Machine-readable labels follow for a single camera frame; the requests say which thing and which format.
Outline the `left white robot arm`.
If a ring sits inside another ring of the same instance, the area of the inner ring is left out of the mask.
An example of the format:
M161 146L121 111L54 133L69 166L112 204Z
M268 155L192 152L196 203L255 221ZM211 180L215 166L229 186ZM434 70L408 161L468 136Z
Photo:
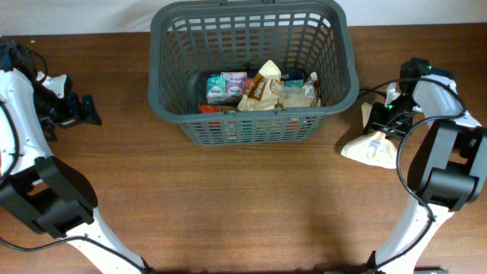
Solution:
M150 273L102 219L88 179L58 159L49 142L55 128L102 123L92 96L79 97L67 75L40 71L37 52L1 42L1 207L54 242L70 244L103 273Z

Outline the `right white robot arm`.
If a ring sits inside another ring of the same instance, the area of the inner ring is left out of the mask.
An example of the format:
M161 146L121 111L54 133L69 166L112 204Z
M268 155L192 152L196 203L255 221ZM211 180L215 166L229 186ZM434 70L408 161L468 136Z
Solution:
M407 175L396 160L410 198L392 234L369 257L369 273L413 273L439 227L476 201L486 180L486 129L467 111L453 74L412 58L394 82L399 90L373 104L364 132L399 139L397 157L414 130L426 125L428 132Z

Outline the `grey plastic shopping basket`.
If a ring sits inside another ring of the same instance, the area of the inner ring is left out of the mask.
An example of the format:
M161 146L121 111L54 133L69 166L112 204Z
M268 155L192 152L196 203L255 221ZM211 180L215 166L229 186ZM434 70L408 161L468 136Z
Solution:
M148 102L196 144L299 142L358 97L355 57L342 7L333 0L192 1L151 21ZM268 61L284 73L316 73L311 108L203 113L211 73L256 74Z

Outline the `brown white snack bag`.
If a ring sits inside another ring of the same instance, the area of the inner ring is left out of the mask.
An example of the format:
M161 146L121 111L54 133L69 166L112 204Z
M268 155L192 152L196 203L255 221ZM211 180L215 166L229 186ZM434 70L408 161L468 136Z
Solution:
M281 84L281 71L268 60L253 78L248 94L244 94L237 108L240 112L315 107L318 103L316 72L303 85L288 87Z

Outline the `beige paper pouch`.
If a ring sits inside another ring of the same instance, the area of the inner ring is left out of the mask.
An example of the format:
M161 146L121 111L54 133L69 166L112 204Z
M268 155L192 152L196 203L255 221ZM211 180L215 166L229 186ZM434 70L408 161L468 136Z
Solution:
M396 155L396 146L385 133L378 131L351 140L341 150L341 156L385 169L396 169Z

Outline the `red spaghetti packet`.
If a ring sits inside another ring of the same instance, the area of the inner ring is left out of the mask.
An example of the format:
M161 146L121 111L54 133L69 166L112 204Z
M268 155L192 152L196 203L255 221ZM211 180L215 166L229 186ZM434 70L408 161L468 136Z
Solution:
M198 104L200 113L238 113L237 106ZM298 118L291 118L288 126L289 132L295 132L298 129Z

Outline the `tissue multipack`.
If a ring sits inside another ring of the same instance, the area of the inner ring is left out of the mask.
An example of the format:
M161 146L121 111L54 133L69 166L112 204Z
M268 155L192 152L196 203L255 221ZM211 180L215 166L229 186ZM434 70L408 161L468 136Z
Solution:
M248 94L256 72L214 72L206 81L208 104L238 105Z

